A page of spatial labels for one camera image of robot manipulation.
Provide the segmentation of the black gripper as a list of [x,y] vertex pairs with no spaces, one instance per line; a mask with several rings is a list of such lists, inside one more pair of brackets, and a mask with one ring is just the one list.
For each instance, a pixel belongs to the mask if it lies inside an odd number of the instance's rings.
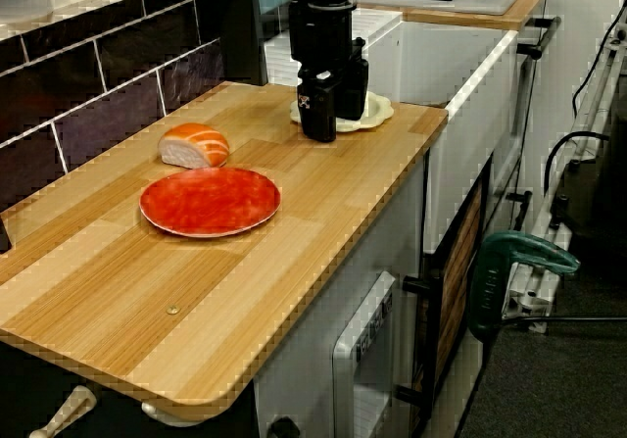
[[362,55],[365,40],[353,37],[353,9],[290,9],[292,58],[300,64],[298,110],[305,135],[318,142],[336,138],[334,91],[315,80],[335,79],[336,116],[357,121],[363,114],[368,84],[368,62]]

